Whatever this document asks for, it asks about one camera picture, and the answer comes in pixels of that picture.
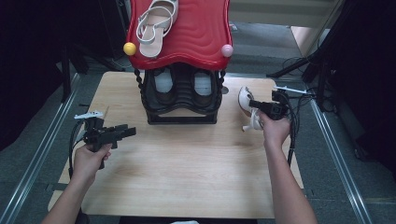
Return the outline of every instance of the pink ball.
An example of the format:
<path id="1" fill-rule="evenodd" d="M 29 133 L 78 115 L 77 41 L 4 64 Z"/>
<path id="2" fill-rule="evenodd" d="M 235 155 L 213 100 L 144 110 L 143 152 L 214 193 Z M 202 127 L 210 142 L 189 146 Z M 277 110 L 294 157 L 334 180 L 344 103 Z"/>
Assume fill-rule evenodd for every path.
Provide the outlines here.
<path id="1" fill-rule="evenodd" d="M 224 57 L 231 57 L 231 55 L 233 55 L 233 46 L 231 45 L 224 45 L 221 48 L 221 53 Z"/>

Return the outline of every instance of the metal rail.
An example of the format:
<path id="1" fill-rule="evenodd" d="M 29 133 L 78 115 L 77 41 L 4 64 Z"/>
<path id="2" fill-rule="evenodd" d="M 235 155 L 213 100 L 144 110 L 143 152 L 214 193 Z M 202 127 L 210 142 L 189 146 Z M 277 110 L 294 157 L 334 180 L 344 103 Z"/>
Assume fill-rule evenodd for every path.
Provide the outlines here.
<path id="1" fill-rule="evenodd" d="M 318 120 L 320 129 L 323 132 L 327 146 L 329 147 L 330 154 L 332 155 L 332 160 L 334 161 L 335 167 L 346 189 L 346 195 L 352 205 L 353 211 L 355 212 L 359 223 L 373 223 L 364 203 L 364 200 L 361 197 L 361 193 L 359 192 L 359 189 L 352 177 L 352 174 L 349 172 L 347 163 L 345 162 L 344 157 L 341 154 L 341 150 L 337 145 L 334 135 L 332 134 L 332 129 L 330 128 L 326 116 L 322 112 L 320 112 L 315 101 L 311 101 L 311 106 Z"/>
<path id="2" fill-rule="evenodd" d="M 20 212 L 21 207 L 27 195 L 29 194 L 29 191 L 35 182 L 35 178 L 37 177 L 44 160 L 47 158 L 55 136 L 59 132 L 59 129 L 64 122 L 64 118 L 70 108 L 70 105 L 76 97 L 80 80 L 81 78 L 79 75 L 75 73 L 72 80 L 72 87 L 74 88 L 72 89 L 70 97 L 58 108 L 58 111 L 56 112 L 56 115 L 53 118 L 46 134 L 44 135 L 43 140 L 38 146 L 38 149 L 35 151 L 32 161 L 26 169 L 18 186 L 14 189 L 5 212 L 0 217 L 0 224 L 14 223 L 15 219 L 17 218 L 17 215 Z"/>

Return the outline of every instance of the small ball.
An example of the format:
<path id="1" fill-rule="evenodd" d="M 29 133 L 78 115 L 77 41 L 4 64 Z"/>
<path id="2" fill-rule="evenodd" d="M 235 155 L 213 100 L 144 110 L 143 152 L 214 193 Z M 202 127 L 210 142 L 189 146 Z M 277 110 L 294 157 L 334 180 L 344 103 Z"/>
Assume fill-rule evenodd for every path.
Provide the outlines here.
<path id="1" fill-rule="evenodd" d="M 231 57 L 231 55 L 233 55 L 233 46 L 231 45 L 224 45 L 221 48 L 221 53 L 224 57 Z"/>
<path id="2" fill-rule="evenodd" d="M 132 56 L 136 53 L 136 45 L 131 42 L 125 43 L 123 50 L 126 53 L 126 55 Z"/>

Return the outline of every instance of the yellow ball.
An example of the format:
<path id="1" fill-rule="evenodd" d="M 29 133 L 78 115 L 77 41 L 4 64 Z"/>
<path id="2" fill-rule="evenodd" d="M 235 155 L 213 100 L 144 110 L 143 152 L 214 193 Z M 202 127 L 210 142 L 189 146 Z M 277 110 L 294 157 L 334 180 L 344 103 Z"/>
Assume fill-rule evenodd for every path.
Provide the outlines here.
<path id="1" fill-rule="evenodd" d="M 132 56 L 136 53 L 136 45 L 134 43 L 128 42 L 124 44 L 123 50 L 126 55 Z"/>

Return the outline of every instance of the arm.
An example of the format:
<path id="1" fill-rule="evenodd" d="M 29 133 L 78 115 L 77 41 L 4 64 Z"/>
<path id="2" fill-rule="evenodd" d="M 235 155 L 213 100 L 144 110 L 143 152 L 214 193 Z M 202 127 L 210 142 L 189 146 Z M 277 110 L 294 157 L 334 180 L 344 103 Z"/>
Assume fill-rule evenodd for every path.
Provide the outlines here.
<path id="1" fill-rule="evenodd" d="M 110 148 L 111 144 L 104 145 L 94 153 L 85 145 L 76 150 L 73 176 L 42 224 L 76 222 L 82 200 L 95 179 L 102 158 L 107 160 L 110 156 Z"/>
<path id="2" fill-rule="evenodd" d="M 318 223 L 315 213 L 297 184 L 282 151 L 290 122 L 271 120 L 260 112 L 264 147 L 270 173 L 276 223 Z"/>

